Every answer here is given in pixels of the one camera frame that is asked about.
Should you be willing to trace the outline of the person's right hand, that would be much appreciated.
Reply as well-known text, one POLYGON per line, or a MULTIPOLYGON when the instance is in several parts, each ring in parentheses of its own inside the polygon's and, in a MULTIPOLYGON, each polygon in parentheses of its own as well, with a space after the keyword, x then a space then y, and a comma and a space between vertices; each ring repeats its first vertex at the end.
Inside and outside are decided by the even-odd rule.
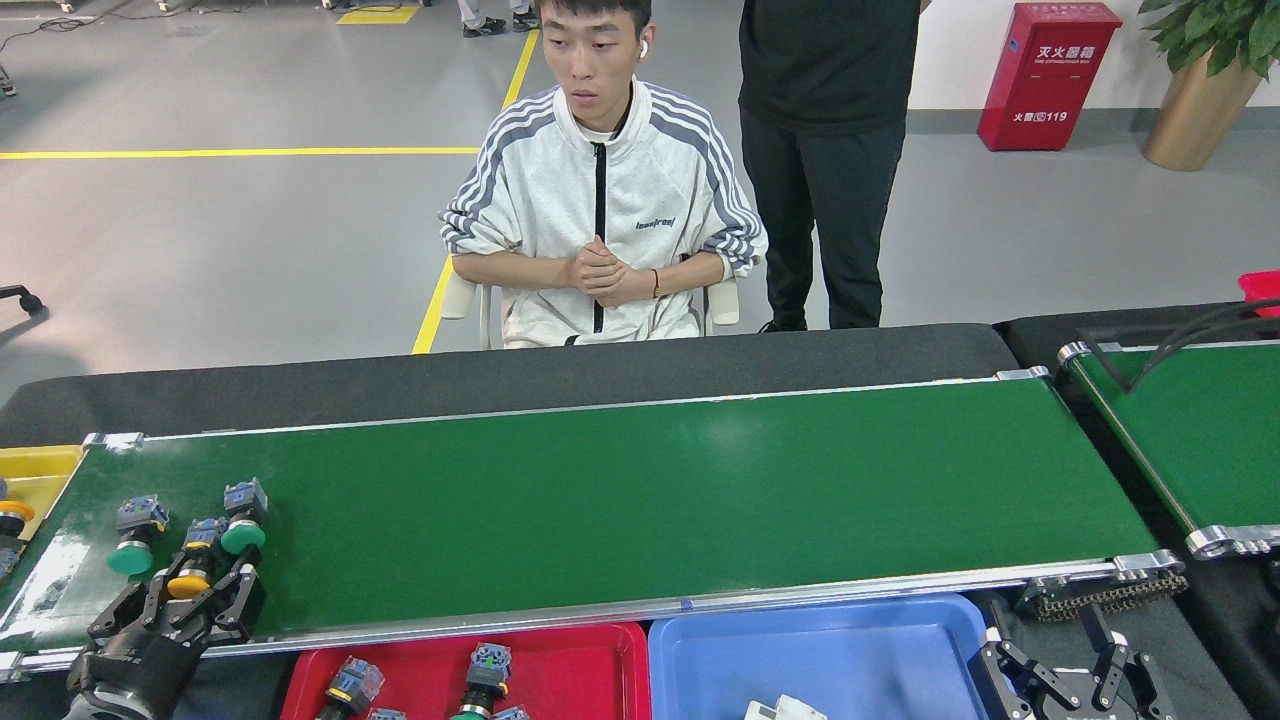
POLYGON ((625 279, 625 264, 599 237, 584 245, 570 260, 570 284, 603 307, 621 304, 620 290, 625 279))

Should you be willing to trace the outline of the person's left hand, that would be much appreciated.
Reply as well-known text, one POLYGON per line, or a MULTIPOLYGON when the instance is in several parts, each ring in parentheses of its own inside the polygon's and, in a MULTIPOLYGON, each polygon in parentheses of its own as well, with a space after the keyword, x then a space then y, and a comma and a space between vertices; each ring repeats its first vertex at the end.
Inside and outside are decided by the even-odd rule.
POLYGON ((626 268, 626 279, 622 281, 622 286, 621 286, 621 290, 620 290, 621 304, 618 304, 614 307, 618 307, 618 306, 625 305, 625 304, 634 304, 634 302, 639 302, 639 301, 643 301, 643 300, 646 300, 646 299, 652 299, 652 291, 653 291, 652 275, 653 275, 653 273, 652 272, 640 272, 640 270, 636 270, 635 268, 630 266, 625 260, 622 260, 620 256, 617 256, 617 258, 623 263, 623 266, 626 268))

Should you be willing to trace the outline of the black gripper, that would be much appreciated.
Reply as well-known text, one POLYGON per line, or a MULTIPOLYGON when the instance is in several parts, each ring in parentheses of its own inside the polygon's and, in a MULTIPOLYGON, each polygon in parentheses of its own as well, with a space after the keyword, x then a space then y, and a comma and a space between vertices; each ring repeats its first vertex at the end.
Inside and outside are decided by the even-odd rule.
POLYGON ((1100 606, 1085 607, 1085 633, 1098 652, 1083 688, 1030 659, 998 632, 970 659, 970 675, 989 719, 1178 719, 1164 673, 1151 653, 1112 630, 1100 606))
MULTIPOLYGON (((207 646, 252 641, 266 591, 255 565, 214 587, 207 646)), ((131 582, 90 624, 70 667, 72 719, 169 719, 205 647, 157 634, 166 582, 131 582)))

